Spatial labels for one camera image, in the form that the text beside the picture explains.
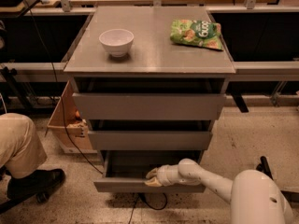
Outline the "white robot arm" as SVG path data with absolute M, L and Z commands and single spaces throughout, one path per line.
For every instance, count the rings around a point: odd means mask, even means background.
M 155 167 L 146 175 L 149 187 L 204 185 L 230 204 L 231 224 L 292 224 L 292 208 L 277 184 L 257 170 L 245 170 L 234 180 L 211 173 L 183 159 Z

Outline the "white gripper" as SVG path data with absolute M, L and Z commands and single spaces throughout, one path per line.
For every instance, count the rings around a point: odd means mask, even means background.
M 167 187 L 177 184 L 180 180 L 180 174 L 177 165 L 163 165 L 150 170 L 146 174 L 146 178 L 149 180 L 145 184 L 149 187 Z

